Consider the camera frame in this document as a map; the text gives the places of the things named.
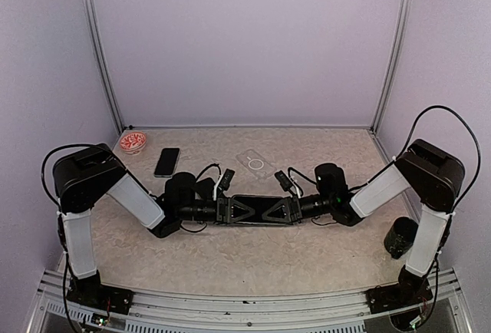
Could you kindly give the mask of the clear magsafe phone case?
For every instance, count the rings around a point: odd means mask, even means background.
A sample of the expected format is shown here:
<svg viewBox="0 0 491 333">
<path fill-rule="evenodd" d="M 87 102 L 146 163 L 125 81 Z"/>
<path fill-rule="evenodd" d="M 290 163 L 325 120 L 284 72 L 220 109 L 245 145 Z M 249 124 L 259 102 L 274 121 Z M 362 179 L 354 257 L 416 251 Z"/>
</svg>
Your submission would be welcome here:
<svg viewBox="0 0 491 333">
<path fill-rule="evenodd" d="M 259 180 L 265 180 L 276 172 L 276 168 L 253 149 L 237 154 L 236 159 Z"/>
</svg>

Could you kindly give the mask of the large black teal-edged phone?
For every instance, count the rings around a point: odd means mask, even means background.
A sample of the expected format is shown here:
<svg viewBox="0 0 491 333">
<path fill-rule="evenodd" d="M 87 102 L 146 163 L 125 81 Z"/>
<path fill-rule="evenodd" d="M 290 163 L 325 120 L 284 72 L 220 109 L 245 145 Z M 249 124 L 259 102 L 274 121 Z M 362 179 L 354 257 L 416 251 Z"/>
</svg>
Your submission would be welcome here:
<svg viewBox="0 0 491 333">
<path fill-rule="evenodd" d="M 176 169 L 180 157 L 180 148 L 167 147 L 160 152 L 153 175 L 157 178 L 170 178 Z"/>
</svg>

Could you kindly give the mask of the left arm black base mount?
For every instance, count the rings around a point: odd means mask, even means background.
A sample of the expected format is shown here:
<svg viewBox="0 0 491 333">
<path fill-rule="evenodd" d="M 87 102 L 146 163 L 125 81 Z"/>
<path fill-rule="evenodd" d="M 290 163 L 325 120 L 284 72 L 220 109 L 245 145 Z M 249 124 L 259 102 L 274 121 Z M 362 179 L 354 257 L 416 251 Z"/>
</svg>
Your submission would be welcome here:
<svg viewBox="0 0 491 333">
<path fill-rule="evenodd" d="M 87 278 L 71 277 L 67 299 L 107 313 L 128 315 L 134 292 L 101 283 L 98 271 Z"/>
</svg>

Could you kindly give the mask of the silver-edged phone black screen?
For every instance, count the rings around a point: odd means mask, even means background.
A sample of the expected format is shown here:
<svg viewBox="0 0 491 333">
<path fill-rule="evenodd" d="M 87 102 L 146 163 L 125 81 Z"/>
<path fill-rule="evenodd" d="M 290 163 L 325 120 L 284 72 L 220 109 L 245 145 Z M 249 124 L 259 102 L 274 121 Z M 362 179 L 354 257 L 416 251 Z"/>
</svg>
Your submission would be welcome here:
<svg viewBox="0 0 491 333">
<path fill-rule="evenodd" d="M 200 180 L 195 183 L 195 192 L 200 199 L 213 199 L 215 184 L 215 181 L 211 177 L 207 177 L 204 180 Z"/>
</svg>

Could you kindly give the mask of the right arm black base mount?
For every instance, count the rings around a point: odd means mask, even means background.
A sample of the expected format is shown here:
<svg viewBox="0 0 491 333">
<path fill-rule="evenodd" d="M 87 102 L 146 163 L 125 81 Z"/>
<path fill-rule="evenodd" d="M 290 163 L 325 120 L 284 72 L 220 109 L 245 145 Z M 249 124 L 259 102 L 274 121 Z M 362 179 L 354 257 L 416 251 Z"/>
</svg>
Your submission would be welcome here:
<svg viewBox="0 0 491 333">
<path fill-rule="evenodd" d="M 370 288 L 365 296 L 371 314 L 377 314 L 430 301 L 433 293 L 427 276 L 414 275 L 403 267 L 397 283 Z"/>
</svg>

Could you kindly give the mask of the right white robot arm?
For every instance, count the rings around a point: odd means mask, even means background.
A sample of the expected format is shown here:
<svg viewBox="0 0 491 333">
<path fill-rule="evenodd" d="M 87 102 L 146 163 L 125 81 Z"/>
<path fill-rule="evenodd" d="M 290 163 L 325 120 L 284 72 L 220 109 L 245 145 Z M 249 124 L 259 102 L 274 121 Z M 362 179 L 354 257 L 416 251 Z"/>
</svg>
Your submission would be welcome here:
<svg viewBox="0 0 491 333">
<path fill-rule="evenodd" d="M 279 199 L 262 214 L 267 222 L 292 224 L 329 214 L 343 226 L 355 226 L 402 193 L 420 204 L 420 216 L 404 271 L 392 289 L 399 305 L 409 305 L 423 290 L 425 276 L 443 244 L 466 174 L 463 162 L 425 140 L 415 140 L 402 154 L 357 190 L 350 190 L 341 167 L 324 163 L 315 168 L 317 193 Z"/>
</svg>

